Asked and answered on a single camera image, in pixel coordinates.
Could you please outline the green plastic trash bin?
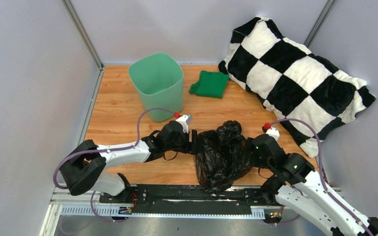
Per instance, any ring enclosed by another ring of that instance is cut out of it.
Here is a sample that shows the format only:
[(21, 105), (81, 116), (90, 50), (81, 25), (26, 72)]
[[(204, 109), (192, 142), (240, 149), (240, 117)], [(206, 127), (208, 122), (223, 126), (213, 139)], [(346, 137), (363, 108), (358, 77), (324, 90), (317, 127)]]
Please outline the green plastic trash bin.
[(166, 53), (147, 56), (128, 68), (128, 75), (145, 110), (155, 122), (163, 122), (183, 108), (184, 73)]

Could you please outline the black plastic trash bag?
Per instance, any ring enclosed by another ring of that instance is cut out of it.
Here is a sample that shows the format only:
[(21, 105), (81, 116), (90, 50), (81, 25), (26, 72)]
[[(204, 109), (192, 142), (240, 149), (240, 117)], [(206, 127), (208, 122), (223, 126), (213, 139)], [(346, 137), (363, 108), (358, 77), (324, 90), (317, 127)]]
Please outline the black plastic trash bag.
[(236, 120), (197, 135), (196, 174), (204, 191), (224, 191), (250, 172), (250, 159), (244, 156), (246, 145), (247, 139)]

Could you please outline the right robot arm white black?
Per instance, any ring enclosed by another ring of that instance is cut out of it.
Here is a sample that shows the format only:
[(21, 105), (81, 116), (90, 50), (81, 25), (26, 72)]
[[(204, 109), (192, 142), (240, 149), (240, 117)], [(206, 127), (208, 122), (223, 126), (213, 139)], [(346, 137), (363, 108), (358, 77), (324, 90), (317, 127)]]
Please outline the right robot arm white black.
[(288, 207), (327, 236), (376, 236), (378, 218), (368, 217), (347, 203), (298, 153), (285, 153), (277, 140), (262, 134), (248, 138), (243, 156), (273, 174), (260, 187), (267, 205)]

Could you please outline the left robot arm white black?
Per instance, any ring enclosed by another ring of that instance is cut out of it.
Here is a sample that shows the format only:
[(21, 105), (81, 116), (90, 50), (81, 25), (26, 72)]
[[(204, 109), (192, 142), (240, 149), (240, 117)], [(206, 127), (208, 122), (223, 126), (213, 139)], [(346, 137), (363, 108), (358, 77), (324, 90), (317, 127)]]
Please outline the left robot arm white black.
[(173, 120), (162, 130), (155, 130), (133, 143), (104, 146), (85, 140), (59, 164), (55, 173), (62, 175), (66, 183), (64, 188), (72, 196), (92, 190), (126, 203), (131, 190), (125, 186), (125, 179), (120, 174), (106, 172), (106, 169), (151, 162), (164, 157), (168, 151), (196, 155), (199, 152), (197, 130), (189, 131), (185, 121)]

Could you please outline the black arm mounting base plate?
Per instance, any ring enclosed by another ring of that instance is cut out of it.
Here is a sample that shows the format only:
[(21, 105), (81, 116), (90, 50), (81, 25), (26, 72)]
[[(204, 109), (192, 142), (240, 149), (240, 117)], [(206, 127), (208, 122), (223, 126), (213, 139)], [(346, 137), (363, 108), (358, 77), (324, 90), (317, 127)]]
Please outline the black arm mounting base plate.
[(254, 208), (279, 211), (282, 206), (263, 196), (258, 186), (232, 186), (206, 192), (199, 185), (133, 184), (119, 195), (102, 193), (104, 204), (131, 204), (134, 213), (182, 215), (251, 215)]

